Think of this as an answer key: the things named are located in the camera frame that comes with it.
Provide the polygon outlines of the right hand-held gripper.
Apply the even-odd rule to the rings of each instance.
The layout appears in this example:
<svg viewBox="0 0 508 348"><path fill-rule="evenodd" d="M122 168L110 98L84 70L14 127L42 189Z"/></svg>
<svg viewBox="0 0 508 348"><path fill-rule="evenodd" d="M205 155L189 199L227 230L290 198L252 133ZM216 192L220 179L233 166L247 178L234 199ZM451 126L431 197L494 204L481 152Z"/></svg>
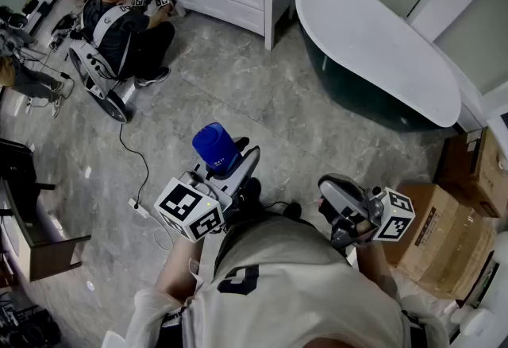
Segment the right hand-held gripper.
<svg viewBox="0 0 508 348"><path fill-rule="evenodd" d="M318 181L321 214L332 227L331 244L347 247L372 241L398 242L415 219L410 198L390 188L362 190L347 176L324 175ZM378 229L359 236L356 224L368 219Z"/></svg>

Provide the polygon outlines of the cardboard box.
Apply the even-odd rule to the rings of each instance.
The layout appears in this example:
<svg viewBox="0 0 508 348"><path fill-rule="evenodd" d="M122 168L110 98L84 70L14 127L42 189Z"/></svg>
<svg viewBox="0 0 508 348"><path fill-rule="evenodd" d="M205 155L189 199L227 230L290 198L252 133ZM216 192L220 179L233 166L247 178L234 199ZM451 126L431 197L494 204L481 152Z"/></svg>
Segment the cardboard box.
<svg viewBox="0 0 508 348"><path fill-rule="evenodd" d="M477 213L503 218L508 209L508 168L504 153L486 127L444 140L433 182Z"/></svg>
<svg viewBox="0 0 508 348"><path fill-rule="evenodd" d="M400 184L415 219L399 242L384 242L390 265L439 299L465 300L493 250L493 222L436 184Z"/></svg>

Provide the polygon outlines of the white rolling stool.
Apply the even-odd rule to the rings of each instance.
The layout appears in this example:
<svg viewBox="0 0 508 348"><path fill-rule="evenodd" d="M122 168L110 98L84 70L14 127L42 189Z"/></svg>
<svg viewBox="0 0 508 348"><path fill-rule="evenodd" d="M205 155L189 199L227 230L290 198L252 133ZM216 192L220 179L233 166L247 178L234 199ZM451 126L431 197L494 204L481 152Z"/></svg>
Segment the white rolling stool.
<svg viewBox="0 0 508 348"><path fill-rule="evenodd" d="M129 118L125 102L115 91L121 81L102 54L85 40L73 40L68 54L92 99L112 119L126 123Z"/></svg>

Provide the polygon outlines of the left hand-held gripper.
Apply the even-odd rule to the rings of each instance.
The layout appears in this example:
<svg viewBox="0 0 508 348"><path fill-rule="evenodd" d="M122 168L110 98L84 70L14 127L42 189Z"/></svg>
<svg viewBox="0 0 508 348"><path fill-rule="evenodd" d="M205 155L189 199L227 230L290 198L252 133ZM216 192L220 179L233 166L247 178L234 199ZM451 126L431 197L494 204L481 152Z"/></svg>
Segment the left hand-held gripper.
<svg viewBox="0 0 508 348"><path fill-rule="evenodd" d="M154 202L163 223L191 242L219 229L237 209L237 193L251 178L260 160L258 145L247 149L248 137L233 139L241 157L225 176L214 175L199 161L180 177L171 178Z"/></svg>

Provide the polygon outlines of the person's right forearm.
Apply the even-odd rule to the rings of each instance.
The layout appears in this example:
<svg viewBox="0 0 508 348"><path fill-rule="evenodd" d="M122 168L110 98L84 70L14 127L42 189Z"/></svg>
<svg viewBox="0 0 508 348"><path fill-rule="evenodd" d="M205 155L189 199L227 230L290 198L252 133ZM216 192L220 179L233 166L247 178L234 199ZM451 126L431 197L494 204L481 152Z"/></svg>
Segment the person's right forearm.
<svg viewBox="0 0 508 348"><path fill-rule="evenodd" d="M359 271L388 296L397 300L398 286L391 274L381 242L357 244L356 256Z"/></svg>

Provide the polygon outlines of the person's black trousers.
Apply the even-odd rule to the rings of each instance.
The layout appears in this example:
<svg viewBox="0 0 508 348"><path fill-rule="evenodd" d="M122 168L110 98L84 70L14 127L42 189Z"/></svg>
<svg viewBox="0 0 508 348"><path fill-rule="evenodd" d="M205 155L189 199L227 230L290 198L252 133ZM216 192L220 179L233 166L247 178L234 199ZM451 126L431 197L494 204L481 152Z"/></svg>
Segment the person's black trousers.
<svg viewBox="0 0 508 348"><path fill-rule="evenodd" d="M251 177L239 192L236 218L269 218L283 216L298 221L302 217L302 207L299 203L274 202L264 206L260 201L261 183L257 178ZM276 205L284 206L283 212L271 211Z"/></svg>

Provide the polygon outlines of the person's right hand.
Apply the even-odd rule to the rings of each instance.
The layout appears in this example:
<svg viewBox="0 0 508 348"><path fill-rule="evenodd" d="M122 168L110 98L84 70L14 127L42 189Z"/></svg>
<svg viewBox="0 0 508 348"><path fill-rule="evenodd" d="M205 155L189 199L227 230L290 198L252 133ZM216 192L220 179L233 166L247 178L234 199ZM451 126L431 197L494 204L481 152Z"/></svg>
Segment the person's right hand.
<svg viewBox="0 0 508 348"><path fill-rule="evenodd" d="M369 234L373 230L377 230L377 229L378 229L377 225L373 224L368 219L365 219L365 220L356 224L356 232L358 233L358 235L360 237L364 236L365 234Z"/></svg>

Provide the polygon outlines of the white power strip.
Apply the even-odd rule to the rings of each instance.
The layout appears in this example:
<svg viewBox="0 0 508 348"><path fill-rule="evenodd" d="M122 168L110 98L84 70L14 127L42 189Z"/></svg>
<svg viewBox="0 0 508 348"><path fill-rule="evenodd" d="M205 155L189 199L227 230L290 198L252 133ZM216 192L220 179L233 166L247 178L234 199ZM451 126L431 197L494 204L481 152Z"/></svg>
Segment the white power strip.
<svg viewBox="0 0 508 348"><path fill-rule="evenodd" d="M149 213L133 198L129 199L131 208L143 218L148 218Z"/></svg>

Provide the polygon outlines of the person's beige vest torso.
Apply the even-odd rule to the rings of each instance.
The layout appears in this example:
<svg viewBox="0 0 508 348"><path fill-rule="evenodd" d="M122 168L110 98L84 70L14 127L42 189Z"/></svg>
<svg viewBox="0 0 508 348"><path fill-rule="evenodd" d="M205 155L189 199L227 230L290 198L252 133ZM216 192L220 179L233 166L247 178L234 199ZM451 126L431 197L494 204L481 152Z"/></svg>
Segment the person's beige vest torso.
<svg viewBox="0 0 508 348"><path fill-rule="evenodd" d="M141 289L121 348L449 348L414 296L394 300L310 224L283 216L230 226L205 284L180 303Z"/></svg>

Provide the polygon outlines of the dark wooden cabinet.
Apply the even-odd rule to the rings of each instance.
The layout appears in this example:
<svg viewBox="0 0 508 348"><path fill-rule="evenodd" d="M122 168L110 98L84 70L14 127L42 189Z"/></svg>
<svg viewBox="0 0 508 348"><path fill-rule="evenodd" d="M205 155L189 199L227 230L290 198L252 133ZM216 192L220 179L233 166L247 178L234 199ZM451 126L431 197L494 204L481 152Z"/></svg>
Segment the dark wooden cabinet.
<svg viewBox="0 0 508 348"><path fill-rule="evenodd" d="M58 221L42 208L40 194L54 184L0 178L0 245L16 274L28 282L79 268L76 246L91 240L89 234L68 237Z"/></svg>

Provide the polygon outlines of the white bathtub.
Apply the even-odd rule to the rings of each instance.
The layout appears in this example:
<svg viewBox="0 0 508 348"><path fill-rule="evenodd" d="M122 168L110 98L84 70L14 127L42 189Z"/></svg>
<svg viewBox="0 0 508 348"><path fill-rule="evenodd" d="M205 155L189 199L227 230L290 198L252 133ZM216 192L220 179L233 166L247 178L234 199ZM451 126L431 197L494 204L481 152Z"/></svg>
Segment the white bathtub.
<svg viewBox="0 0 508 348"><path fill-rule="evenodd" d="M455 125L461 95L445 58L379 0L295 0L330 98L399 132Z"/></svg>

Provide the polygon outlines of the blue cup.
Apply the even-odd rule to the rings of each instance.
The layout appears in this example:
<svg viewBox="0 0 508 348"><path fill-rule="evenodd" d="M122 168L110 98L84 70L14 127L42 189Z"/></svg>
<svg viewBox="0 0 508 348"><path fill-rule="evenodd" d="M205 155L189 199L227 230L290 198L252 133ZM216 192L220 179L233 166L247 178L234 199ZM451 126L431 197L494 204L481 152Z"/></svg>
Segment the blue cup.
<svg viewBox="0 0 508 348"><path fill-rule="evenodd" d="M210 170L225 176L241 158L237 145L218 122L210 123L199 130L192 139L192 145Z"/></svg>

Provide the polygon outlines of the person's left forearm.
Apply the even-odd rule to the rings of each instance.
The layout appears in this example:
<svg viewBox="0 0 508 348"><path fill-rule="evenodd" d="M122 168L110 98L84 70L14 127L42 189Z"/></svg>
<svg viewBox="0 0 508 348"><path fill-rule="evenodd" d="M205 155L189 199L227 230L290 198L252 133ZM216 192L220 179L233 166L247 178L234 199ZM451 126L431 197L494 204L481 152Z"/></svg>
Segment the person's left forearm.
<svg viewBox="0 0 508 348"><path fill-rule="evenodd" d="M194 295L197 281L189 270L192 261L200 263L204 239L196 243L180 237L159 274L155 288L183 303Z"/></svg>

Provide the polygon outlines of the black case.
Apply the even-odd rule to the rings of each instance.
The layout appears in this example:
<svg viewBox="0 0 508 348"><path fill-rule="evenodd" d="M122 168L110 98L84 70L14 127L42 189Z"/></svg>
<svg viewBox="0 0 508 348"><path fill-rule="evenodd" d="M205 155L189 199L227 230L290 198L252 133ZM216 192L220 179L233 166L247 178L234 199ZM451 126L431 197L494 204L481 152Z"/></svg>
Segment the black case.
<svg viewBox="0 0 508 348"><path fill-rule="evenodd" d="M26 145L0 138L0 179L35 185L40 190L53 191L55 184L37 182L33 151Z"/></svg>

